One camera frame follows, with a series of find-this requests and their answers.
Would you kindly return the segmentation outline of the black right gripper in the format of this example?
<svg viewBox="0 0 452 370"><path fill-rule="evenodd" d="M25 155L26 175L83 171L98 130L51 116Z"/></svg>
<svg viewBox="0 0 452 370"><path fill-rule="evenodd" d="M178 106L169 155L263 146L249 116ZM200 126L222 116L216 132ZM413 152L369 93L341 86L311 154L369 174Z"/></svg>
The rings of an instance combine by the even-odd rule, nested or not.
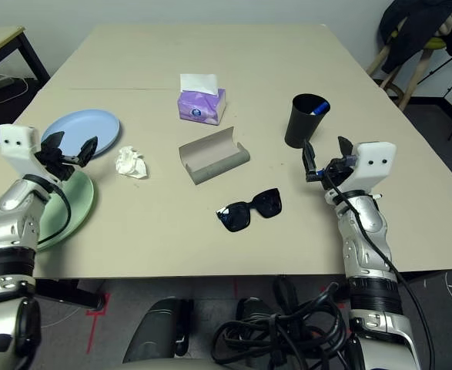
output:
<svg viewBox="0 0 452 370"><path fill-rule="evenodd" d="M322 170L315 164L315 153L310 141L305 138L302 147L302 159L307 182L321 182L324 190L335 185L338 187L352 173L357 158L352 154L353 144L345 137L338 136L341 158L333 158Z"/></svg>

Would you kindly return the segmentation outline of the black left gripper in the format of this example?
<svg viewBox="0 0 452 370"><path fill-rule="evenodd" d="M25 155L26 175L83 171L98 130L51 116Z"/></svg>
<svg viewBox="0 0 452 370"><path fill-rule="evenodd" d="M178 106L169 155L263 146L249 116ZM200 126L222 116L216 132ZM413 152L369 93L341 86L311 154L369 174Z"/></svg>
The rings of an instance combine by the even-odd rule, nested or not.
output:
<svg viewBox="0 0 452 370"><path fill-rule="evenodd" d="M64 131L52 133L41 142L41 149L35 154L35 158L47 169L47 171L61 181L68 180L74 173L74 166L85 167L92 159L97 146L98 137L87 140L81 147L78 156L66 156L59 149Z"/></svg>

